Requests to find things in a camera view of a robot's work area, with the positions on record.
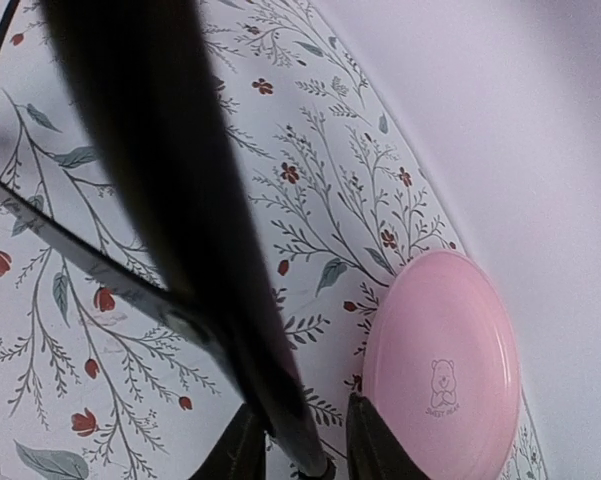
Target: white surface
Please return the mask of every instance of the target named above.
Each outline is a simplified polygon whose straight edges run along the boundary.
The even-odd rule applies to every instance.
[[[549,473],[601,479],[601,0],[317,0],[514,321]]]

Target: floral tablecloth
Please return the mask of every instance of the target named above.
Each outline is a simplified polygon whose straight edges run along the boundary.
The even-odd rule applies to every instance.
[[[376,308],[412,258],[462,243],[362,68],[310,3],[200,6],[272,294],[344,479],[347,398],[360,389]],[[160,284],[80,125],[37,2],[24,1],[8,38],[1,178]],[[188,478],[239,403],[204,352],[88,278],[0,205],[0,478]],[[269,478],[297,476],[270,442],[268,450]],[[525,404],[502,479],[545,478]]]

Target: floral pattern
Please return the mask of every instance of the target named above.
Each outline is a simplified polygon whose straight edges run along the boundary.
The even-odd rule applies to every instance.
[[[272,295],[344,479],[348,394],[361,389],[384,293],[417,255],[462,244],[362,69],[310,3],[200,6]],[[36,1],[21,5],[1,54],[0,178],[162,285],[65,93],[39,13]],[[28,72],[27,82],[15,72]],[[50,478],[52,465],[77,478],[188,478],[238,404],[206,355],[0,205],[2,475]],[[269,478],[297,477],[271,442],[267,452]],[[526,404],[501,480],[522,478],[547,478]]]

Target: gray leaf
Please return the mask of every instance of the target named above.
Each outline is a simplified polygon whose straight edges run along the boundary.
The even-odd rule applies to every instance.
[[[20,460],[47,480],[84,480],[89,466],[80,455],[62,450],[34,450],[16,442]]]
[[[42,113],[33,105],[27,105],[27,113],[31,117],[31,120],[36,122],[38,125],[48,128],[49,130],[53,130],[54,132],[62,133],[60,130],[53,126],[53,124],[49,120],[49,117],[47,117],[44,113]]]
[[[35,195],[27,199],[31,205],[33,205],[38,210],[42,211],[44,208],[44,197],[42,195]],[[11,236],[15,237],[16,235],[20,235],[22,232],[27,230],[34,222],[23,222],[19,218],[13,224],[13,230],[11,231]]]
[[[315,45],[311,45],[309,43],[304,43],[304,42],[295,42],[295,43],[297,43],[298,45],[300,45],[307,52],[313,53],[317,57],[324,57],[324,52],[322,51],[322,49],[316,47]]]
[[[69,285],[69,279],[63,273],[56,273],[53,277],[53,299],[56,301],[56,305],[62,314],[64,323],[69,326],[67,320],[67,309],[69,304],[67,303],[67,286]]]
[[[382,133],[389,133],[389,124],[387,123],[387,116],[383,113],[380,117],[380,122],[378,124],[378,129]]]
[[[369,255],[371,255],[371,258],[373,258],[374,262],[384,268],[387,272],[391,273],[391,266],[377,250],[374,250],[373,248],[365,248],[365,250],[369,252]]]
[[[233,2],[232,2],[232,1],[230,1],[230,0],[218,0],[218,1],[219,1],[220,3],[224,3],[225,5],[228,5],[228,6],[230,6],[230,7],[237,8],[237,9],[239,9],[239,10],[244,10],[244,8],[242,8],[242,7],[239,7],[238,5],[236,5],[235,3],[233,3]]]
[[[325,287],[330,287],[336,283],[340,275],[347,271],[347,264],[344,263],[339,258],[334,258],[333,260],[329,260],[327,264],[324,266],[322,270],[322,276],[320,277],[320,283],[318,283],[318,288],[316,290],[316,297],[320,290]]]
[[[64,168],[76,168],[86,163],[95,162],[97,159],[98,153],[93,147],[77,147],[69,153],[53,157],[53,160]]]

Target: pink plastic dish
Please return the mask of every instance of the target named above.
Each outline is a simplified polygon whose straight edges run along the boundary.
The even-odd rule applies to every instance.
[[[432,480],[495,480],[511,450],[520,370],[507,313],[469,259],[415,259],[382,302],[363,393]]]

